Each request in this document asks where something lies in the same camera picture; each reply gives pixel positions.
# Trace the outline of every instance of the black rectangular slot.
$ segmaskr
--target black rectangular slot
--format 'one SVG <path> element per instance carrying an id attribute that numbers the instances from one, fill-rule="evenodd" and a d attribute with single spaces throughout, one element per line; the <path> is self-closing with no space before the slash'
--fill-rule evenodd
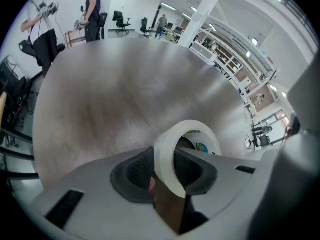
<path id="1" fill-rule="evenodd" d="M 247 173 L 247 174 L 254 174 L 254 172 L 256 170 L 255 168 L 251 168 L 251 167 L 247 167 L 247 166 L 243 166 L 243 165 L 240 165 L 235 169 L 238 170 L 238 171 Z"/>
<path id="2" fill-rule="evenodd" d="M 83 196 L 84 193 L 69 190 L 45 218 L 62 229 Z"/>

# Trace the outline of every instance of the computer monitor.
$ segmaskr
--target computer monitor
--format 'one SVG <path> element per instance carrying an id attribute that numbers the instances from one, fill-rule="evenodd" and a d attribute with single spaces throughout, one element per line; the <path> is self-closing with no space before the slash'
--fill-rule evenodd
<path id="1" fill-rule="evenodd" d="M 166 26 L 166 28 L 170 30 L 173 27 L 173 25 L 174 25 L 173 23 L 169 22 L 168 25 Z"/>

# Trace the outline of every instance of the black pants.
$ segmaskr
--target black pants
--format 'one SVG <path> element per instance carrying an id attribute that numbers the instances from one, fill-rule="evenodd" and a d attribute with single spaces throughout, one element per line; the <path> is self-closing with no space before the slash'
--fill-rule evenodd
<path id="1" fill-rule="evenodd" d="M 46 77 L 52 62 L 58 55 L 57 36 L 54 29 L 42 34 L 33 43 L 36 57 L 42 66 L 43 76 Z"/>
<path id="2" fill-rule="evenodd" d="M 97 22 L 90 22 L 85 27 L 85 40 L 87 43 L 100 40 L 100 27 Z"/>

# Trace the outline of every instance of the railing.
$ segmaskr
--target railing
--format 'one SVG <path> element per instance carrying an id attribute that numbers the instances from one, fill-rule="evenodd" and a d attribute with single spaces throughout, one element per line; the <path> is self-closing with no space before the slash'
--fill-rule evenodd
<path id="1" fill-rule="evenodd" d="M 302 9 L 297 4 L 296 0 L 281 0 L 279 3 L 284 5 L 304 26 L 306 31 L 310 34 L 316 46 L 319 46 L 319 37 L 315 31 L 310 19 L 302 11 Z"/>

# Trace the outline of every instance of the brown tabletop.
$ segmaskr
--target brown tabletop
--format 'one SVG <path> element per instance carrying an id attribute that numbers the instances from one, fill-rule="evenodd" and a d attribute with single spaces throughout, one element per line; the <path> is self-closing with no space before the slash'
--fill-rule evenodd
<path id="1" fill-rule="evenodd" d="M 245 140 L 244 103 L 189 49 L 139 38 L 107 39 L 60 53 L 37 100 L 33 145 L 44 188 L 93 160 L 153 146 L 183 120 L 216 134 L 222 154 Z"/>

